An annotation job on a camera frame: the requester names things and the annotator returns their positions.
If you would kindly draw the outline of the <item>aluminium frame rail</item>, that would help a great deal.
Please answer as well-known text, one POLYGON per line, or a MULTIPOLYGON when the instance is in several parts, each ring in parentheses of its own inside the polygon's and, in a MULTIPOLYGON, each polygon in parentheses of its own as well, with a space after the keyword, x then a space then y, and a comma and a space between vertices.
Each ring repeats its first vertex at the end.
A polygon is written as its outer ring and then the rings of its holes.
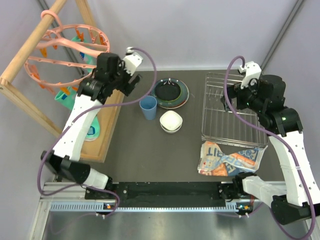
POLYGON ((40 206, 52 212, 85 212, 102 218, 114 213, 234 213, 237 218, 242 218, 249 217, 265 204, 256 193, 246 193, 239 184, 232 184, 236 193, 254 197, 258 202, 253 206, 232 201, 218 207, 120 207, 120 197, 109 190, 112 185, 101 190, 70 182, 46 182, 40 196, 40 206))

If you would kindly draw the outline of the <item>light blue cup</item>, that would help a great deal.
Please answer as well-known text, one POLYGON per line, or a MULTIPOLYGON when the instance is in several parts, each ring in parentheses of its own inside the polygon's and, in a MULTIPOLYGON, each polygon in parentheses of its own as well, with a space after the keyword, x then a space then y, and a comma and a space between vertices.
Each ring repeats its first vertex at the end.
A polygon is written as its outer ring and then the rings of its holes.
POLYGON ((150 95, 139 101, 139 106, 146 120, 154 120, 156 118, 157 105, 157 99, 150 95))

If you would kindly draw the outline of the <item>red teal floral plate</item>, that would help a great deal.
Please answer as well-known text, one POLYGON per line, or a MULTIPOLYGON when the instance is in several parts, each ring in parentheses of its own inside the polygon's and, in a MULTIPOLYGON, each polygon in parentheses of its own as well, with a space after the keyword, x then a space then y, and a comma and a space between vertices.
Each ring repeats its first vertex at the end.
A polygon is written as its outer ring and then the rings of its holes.
POLYGON ((189 96, 189 93, 181 94, 178 98, 172 101, 165 101, 157 97, 157 106, 167 110, 174 110, 185 105, 189 100, 189 96))

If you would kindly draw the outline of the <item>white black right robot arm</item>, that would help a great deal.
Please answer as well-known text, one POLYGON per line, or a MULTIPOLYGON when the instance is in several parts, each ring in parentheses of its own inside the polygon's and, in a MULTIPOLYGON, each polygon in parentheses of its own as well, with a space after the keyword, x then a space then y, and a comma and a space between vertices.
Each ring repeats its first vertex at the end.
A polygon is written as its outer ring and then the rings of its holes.
POLYGON ((255 173, 239 173, 233 192, 239 198, 253 195, 270 207, 280 225, 320 215, 320 189, 305 151, 303 126, 298 112, 285 106, 286 83, 277 75, 244 77, 242 82, 223 81, 221 101, 247 126, 265 133, 273 145, 286 190, 272 186, 255 173))

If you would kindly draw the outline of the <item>teal patterned sock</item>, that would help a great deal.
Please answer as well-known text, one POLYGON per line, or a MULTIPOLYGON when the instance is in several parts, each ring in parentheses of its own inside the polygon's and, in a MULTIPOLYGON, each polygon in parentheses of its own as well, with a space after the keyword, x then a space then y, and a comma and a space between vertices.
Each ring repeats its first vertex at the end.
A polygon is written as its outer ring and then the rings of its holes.
MULTIPOLYGON (((74 42, 82 42, 81 39, 78 37, 78 36, 75 36, 71 39, 72 41, 74 42)), ((79 56, 80 58, 82 59, 82 61, 88 65, 93 65, 93 66, 96 66, 97 65, 97 59, 88 55, 88 54, 85 54, 83 52, 79 52, 79 56)), ((84 72, 86 74, 91 74, 93 69, 92 68, 84 68, 83 69, 84 72)))
MULTIPOLYGON (((67 109, 72 110, 75 104, 77 91, 74 90, 71 86, 68 86, 67 90, 69 91, 69 94, 60 90, 55 96, 54 100, 62 104, 67 109)), ((85 141, 92 142, 96 140, 100 136, 100 132, 100 123, 98 117, 95 116, 85 137, 85 141)))

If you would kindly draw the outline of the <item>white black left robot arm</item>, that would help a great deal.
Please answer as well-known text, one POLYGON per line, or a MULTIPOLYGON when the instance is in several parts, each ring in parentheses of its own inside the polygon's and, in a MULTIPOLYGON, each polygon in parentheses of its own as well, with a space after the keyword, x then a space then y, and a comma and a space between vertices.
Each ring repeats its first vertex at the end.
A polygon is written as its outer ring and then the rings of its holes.
POLYGON ((79 84, 74 105, 64 127, 64 135, 50 151, 44 151, 41 159, 54 174, 79 185, 96 188, 102 198, 109 198, 114 191, 112 179, 81 163, 81 150, 90 127, 114 90, 128 96, 140 77, 133 77, 143 58, 129 49, 124 58, 115 53, 98 55, 96 67, 79 84))

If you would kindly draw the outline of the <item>white bowl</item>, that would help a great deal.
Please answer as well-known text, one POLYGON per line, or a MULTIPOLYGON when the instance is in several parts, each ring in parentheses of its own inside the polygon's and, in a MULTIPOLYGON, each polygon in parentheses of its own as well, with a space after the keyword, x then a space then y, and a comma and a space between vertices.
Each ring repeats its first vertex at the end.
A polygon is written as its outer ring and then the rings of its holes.
POLYGON ((177 112, 168 110, 160 117, 159 122, 166 129, 175 130, 183 124, 183 119, 177 112))

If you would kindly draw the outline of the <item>wooden tray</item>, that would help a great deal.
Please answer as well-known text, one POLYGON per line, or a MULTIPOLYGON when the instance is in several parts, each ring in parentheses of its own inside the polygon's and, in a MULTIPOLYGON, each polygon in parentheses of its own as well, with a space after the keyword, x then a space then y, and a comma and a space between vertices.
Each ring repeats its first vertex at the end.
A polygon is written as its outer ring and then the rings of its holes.
POLYGON ((114 90, 102 104, 91 96, 76 94, 74 106, 63 128, 62 136, 52 148, 57 157, 68 157, 71 161, 103 163, 107 155, 111 138, 124 95, 114 90), (94 141, 85 141, 91 123, 97 116, 100 124, 100 135, 94 141))

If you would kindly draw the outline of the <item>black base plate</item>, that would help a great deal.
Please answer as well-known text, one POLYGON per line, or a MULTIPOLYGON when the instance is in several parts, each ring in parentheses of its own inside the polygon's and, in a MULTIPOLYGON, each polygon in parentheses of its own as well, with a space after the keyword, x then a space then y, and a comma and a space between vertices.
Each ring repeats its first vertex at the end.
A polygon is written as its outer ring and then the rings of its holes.
POLYGON ((224 207, 227 202, 252 207, 258 202, 237 193, 231 182, 119 182, 109 190, 119 196, 123 208, 224 207))

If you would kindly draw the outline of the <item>printed dish towel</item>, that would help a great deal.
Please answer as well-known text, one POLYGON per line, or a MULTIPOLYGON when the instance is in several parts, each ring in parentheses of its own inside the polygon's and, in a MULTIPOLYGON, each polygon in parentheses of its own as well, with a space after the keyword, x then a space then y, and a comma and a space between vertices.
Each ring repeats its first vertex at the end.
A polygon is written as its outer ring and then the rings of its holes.
POLYGON ((224 154, 218 144, 206 141, 200 150, 197 171, 205 176, 234 177, 239 173, 255 173, 267 147, 255 147, 229 155, 224 154))

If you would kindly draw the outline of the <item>pink round clip hanger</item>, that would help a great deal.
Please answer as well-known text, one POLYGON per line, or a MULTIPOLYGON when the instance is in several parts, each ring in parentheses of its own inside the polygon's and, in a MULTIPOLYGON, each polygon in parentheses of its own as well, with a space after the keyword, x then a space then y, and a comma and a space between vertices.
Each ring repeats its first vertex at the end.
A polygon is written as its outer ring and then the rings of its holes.
POLYGON ((40 17, 53 17, 57 26, 51 27, 44 32, 35 49, 39 54, 31 54, 24 63, 24 69, 27 75, 34 80, 37 85, 55 95, 57 91, 62 90, 69 94, 68 87, 74 90, 84 76, 88 75, 84 69, 93 69, 95 66, 86 64, 80 58, 79 52, 98 57, 101 53, 110 51, 110 42, 107 35, 97 27, 84 23, 63 24, 56 13, 51 10, 42 11, 40 17), (78 36, 81 42, 72 41, 72 38, 78 36), (70 81, 54 82, 46 81, 38 71, 38 64, 50 64, 63 66, 66 68, 75 68, 80 72, 80 77, 70 81))

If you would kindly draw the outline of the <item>lime green bowl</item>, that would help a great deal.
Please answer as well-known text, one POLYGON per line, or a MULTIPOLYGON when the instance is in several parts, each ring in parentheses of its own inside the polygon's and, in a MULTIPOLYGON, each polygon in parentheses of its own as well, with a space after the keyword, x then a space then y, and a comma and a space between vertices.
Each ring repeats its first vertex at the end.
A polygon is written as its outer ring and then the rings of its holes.
POLYGON ((182 127, 182 125, 180 125, 179 127, 177 127, 177 128, 174 129, 174 130, 169 130, 169 129, 165 128, 163 125, 160 125, 160 126, 161 126, 161 128, 162 128, 166 133, 168 133, 168 134, 174 134, 174 133, 178 132, 178 131, 181 129, 181 127, 182 127))

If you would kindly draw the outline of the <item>dark blue speckled plate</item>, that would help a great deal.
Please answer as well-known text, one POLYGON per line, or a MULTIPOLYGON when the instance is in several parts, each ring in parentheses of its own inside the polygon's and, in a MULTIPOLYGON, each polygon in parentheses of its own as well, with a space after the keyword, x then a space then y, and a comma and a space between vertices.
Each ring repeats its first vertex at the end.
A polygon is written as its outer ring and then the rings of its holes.
POLYGON ((177 109, 188 101, 189 93, 189 89, 183 81, 168 77, 158 80, 150 95, 156 98, 159 107, 177 109))

